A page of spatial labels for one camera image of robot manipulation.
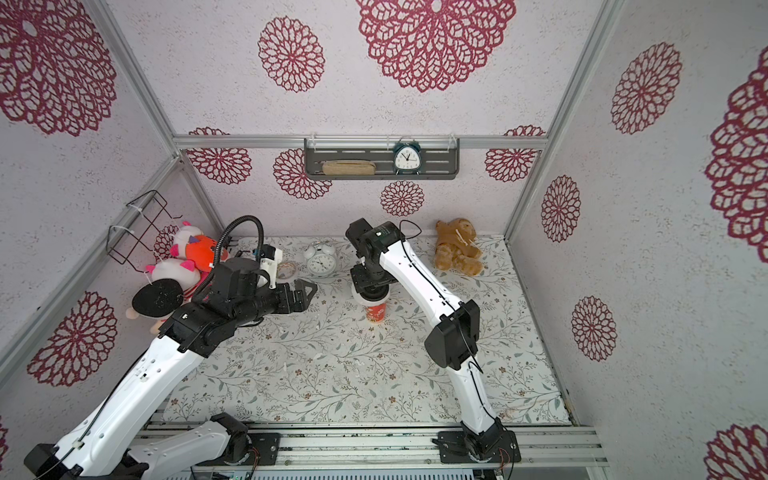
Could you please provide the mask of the black plastic cup lid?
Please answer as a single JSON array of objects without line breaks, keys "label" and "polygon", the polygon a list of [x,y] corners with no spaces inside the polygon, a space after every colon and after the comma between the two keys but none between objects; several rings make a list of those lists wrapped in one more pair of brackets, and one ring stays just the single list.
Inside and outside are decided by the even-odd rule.
[{"label": "black plastic cup lid", "polygon": [[379,287],[369,287],[361,290],[359,293],[366,295],[366,296],[373,296],[373,295],[380,295],[385,294],[387,292],[390,292],[390,288],[388,285],[383,285]]}]

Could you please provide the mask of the white leak-proof paper sheet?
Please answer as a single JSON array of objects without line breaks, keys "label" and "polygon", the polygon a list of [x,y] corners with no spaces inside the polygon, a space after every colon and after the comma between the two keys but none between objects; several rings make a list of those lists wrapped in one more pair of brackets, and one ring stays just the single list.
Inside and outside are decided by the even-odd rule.
[{"label": "white leak-proof paper sheet", "polygon": [[373,295],[373,296],[366,296],[361,293],[358,293],[356,291],[353,291],[353,295],[355,300],[362,306],[366,308],[374,308],[378,307],[380,305],[385,305],[387,300],[390,297],[390,293],[387,292],[385,294],[380,295]]}]

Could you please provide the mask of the red paper milk tea cup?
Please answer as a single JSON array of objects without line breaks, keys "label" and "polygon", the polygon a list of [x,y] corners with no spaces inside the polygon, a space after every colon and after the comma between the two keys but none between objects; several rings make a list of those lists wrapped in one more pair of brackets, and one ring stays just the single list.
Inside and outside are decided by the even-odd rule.
[{"label": "red paper milk tea cup", "polygon": [[385,305],[380,305],[378,307],[374,307],[374,308],[366,308],[366,307],[364,307],[364,308],[365,308],[367,320],[372,322],[372,323],[380,323],[386,317],[387,302],[386,302]]}]

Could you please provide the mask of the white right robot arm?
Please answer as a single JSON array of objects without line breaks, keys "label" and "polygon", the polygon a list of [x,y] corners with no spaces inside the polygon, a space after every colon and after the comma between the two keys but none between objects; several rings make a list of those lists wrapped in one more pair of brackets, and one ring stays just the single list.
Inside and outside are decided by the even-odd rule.
[{"label": "white right robot arm", "polygon": [[516,436],[493,410],[476,359],[480,308],[447,289],[419,259],[406,236],[391,222],[377,227],[361,218],[345,237],[359,262],[350,269],[355,294],[378,306],[389,286],[400,284],[425,314],[431,327],[424,346],[430,359],[444,369],[460,405],[460,423],[467,455],[487,462],[496,455],[512,466],[522,460]]}]

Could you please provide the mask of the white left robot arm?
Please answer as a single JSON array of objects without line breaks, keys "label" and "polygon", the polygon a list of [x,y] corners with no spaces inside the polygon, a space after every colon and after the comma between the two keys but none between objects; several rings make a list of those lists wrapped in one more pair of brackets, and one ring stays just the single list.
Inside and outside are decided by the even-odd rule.
[{"label": "white left robot arm", "polygon": [[130,446],[160,403],[236,330],[264,316],[305,311],[318,287],[208,276],[191,302],[173,312],[107,398],[55,444],[38,444],[24,464],[37,479],[164,479],[197,461],[220,457],[232,435],[245,433],[219,416],[202,428],[153,447]]}]

